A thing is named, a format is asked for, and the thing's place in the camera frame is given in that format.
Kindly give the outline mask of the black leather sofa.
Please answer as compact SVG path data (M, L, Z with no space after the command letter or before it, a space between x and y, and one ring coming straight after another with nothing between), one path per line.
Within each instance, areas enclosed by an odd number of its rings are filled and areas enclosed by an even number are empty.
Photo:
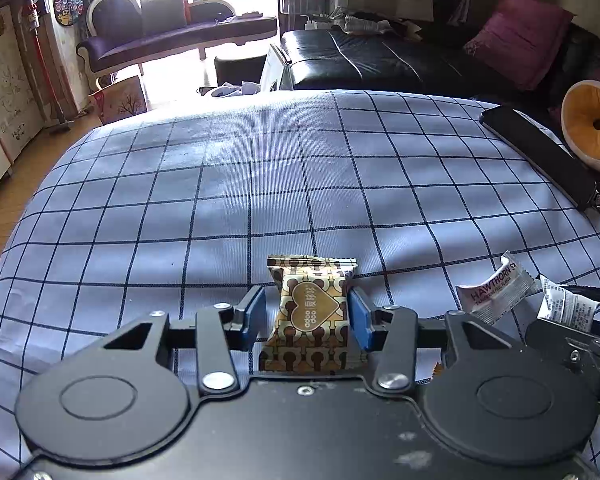
M381 35L350 35L338 26L286 32L282 48L294 88L475 98L515 107L559 130L567 91L585 79L600 81L600 38L573 22L553 64L533 90L516 88L464 51L482 27L421 22L413 39L406 38L405 25L394 22L391 27Z

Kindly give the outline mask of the tree print paper bag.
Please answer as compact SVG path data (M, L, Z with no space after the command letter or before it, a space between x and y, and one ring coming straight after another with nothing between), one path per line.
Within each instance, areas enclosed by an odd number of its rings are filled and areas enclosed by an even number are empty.
M148 112L139 76L117 81L92 93L90 102L103 125Z

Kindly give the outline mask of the white hawthorn snack bar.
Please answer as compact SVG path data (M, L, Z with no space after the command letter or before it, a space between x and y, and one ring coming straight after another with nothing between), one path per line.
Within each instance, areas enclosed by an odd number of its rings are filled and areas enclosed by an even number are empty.
M511 252L501 255L498 270L482 283L456 286L462 310L489 325L498 322L521 300L537 291L536 279Z

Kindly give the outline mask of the round yellow cushion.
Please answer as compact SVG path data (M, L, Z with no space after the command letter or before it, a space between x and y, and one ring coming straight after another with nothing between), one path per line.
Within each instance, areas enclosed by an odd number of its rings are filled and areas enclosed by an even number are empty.
M586 166L600 172L600 81L574 84L562 100L562 136Z

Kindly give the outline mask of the purple chaise lounge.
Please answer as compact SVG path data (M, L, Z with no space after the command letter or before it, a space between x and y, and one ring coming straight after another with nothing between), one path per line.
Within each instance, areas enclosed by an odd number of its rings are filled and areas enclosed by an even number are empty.
M188 0L186 15L184 28L145 37L140 0L94 0L86 12L88 38L76 46L88 88L99 90L100 78L122 68L189 50L204 53L222 44L243 46L272 38L277 32L274 16L238 14L224 0Z

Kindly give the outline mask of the grey label snack packet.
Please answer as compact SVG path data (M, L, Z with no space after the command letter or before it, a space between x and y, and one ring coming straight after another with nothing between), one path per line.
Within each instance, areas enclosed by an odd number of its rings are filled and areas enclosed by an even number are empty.
M537 318L588 333L600 305L600 287L559 285L540 275L543 299Z

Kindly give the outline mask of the grey cushion on chaise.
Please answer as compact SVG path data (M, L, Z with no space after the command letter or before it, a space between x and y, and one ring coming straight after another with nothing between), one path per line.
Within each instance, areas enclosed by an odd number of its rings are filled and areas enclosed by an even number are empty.
M140 0L143 35L156 36L184 28L188 0Z

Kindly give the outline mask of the red stick vacuum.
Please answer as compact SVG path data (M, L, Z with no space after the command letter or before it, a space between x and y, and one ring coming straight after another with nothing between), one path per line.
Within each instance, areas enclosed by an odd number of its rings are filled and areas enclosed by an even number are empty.
M34 52L36 58L38 59L38 65L41 67L45 88L48 94L48 102L50 102L50 107L52 108L53 112L52 119L50 120L53 125L50 126L50 132L67 132L71 129L71 122L68 121L55 92L52 78L50 78L50 72L48 71L48 67L45 62L42 44L40 41L40 34L38 33L38 30L41 27L40 14L38 13L38 0L23 0L23 14L27 18L28 29L32 36Z

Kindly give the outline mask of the magenta pillow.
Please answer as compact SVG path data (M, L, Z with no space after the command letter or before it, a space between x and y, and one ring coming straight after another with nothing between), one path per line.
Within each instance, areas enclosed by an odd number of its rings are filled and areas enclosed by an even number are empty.
M533 90L544 78L574 14L538 0L498 0L464 51L516 88Z

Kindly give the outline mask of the gold brown biscuit packet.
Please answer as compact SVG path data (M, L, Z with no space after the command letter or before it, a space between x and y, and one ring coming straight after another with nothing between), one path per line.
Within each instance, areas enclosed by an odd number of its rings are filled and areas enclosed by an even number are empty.
M367 363L347 298L357 267L355 258L268 256L279 309L261 347L261 372L329 375Z

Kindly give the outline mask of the blue checked tablecloth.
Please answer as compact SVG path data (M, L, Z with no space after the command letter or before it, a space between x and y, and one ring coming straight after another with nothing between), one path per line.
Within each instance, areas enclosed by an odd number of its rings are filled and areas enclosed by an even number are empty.
M281 91L76 141L0 257L0 479L29 455L14 407L30 378L151 311L189 318L254 285L276 311L270 255L353 258L373 300L426 318L457 308L457 286L504 252L531 274L600 286L600 214L486 130L487 107Z

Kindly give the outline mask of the white decorated cabinet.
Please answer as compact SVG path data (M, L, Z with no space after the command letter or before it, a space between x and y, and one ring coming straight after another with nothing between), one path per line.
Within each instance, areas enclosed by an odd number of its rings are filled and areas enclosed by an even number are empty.
M0 141L13 162L43 128L8 4L0 7Z

